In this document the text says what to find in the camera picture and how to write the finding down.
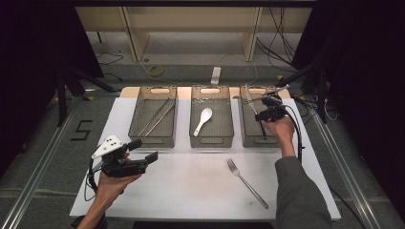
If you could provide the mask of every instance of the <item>tray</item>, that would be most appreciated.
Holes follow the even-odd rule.
[[[255,100],[255,98],[262,97],[262,93],[268,90],[275,89],[274,86],[248,86],[250,94],[252,96],[253,104],[256,111],[259,113],[266,109],[266,106],[260,99]],[[254,112],[252,108],[247,103],[246,88],[245,86],[240,88],[241,100],[239,103],[239,114],[241,116],[241,130],[242,130],[242,140],[243,146],[246,148],[279,148],[278,139],[271,133],[271,131],[265,128],[266,139],[263,137],[262,129],[259,123],[254,117]]]
[[[192,148],[230,148],[234,136],[229,88],[227,86],[193,86],[191,88],[190,141]],[[194,131],[203,109],[212,110],[211,118]]]
[[[175,86],[141,87],[128,136],[141,148],[173,148],[177,103]]]

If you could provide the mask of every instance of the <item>white table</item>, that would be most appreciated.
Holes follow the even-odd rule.
[[[318,185],[327,202],[332,220],[341,216],[323,176],[308,134],[299,117],[293,99],[283,99],[299,118],[303,146],[303,167]],[[129,127],[136,106],[136,98],[117,98],[110,112],[101,143],[114,134],[129,142]],[[182,221],[271,221],[276,216],[277,176],[274,163],[281,157],[280,149],[244,148],[242,145],[238,99],[231,99],[235,135],[231,148],[193,149],[190,146],[190,98],[179,98],[176,145],[171,149],[136,149],[131,159],[144,158],[159,151],[159,159],[150,164],[146,174],[130,184],[106,212],[107,217],[131,220]],[[232,157],[244,178],[267,202],[265,209],[245,185],[234,177],[226,164]],[[91,201],[84,200],[85,179],[70,216],[85,215]],[[87,197],[93,195],[87,188]]]

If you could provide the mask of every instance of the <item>ceramic spoon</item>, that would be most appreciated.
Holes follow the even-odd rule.
[[[198,136],[199,135],[199,131],[200,128],[202,127],[202,125],[209,120],[209,118],[211,118],[212,116],[212,110],[209,108],[205,108],[204,110],[202,110],[202,116],[200,118],[200,123],[197,126],[196,131],[194,132],[194,136]]]

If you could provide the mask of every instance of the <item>fork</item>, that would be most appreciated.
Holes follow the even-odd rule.
[[[238,169],[238,167],[236,167],[233,160],[230,158],[226,162],[228,163],[229,169],[232,172],[232,174],[235,177],[239,177],[244,182],[244,184],[247,186],[247,188],[250,190],[250,192],[252,192],[254,197],[256,197],[257,200],[259,200],[259,202],[267,209],[268,204],[259,196],[259,194],[252,188],[252,186],[250,186],[250,184],[248,184],[247,181],[241,176],[241,172],[239,172],[239,169]]]

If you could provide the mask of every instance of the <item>gray sleeve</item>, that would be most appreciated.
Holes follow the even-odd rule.
[[[295,156],[275,163],[277,191],[277,229],[331,228],[331,218],[318,186],[307,176]]]

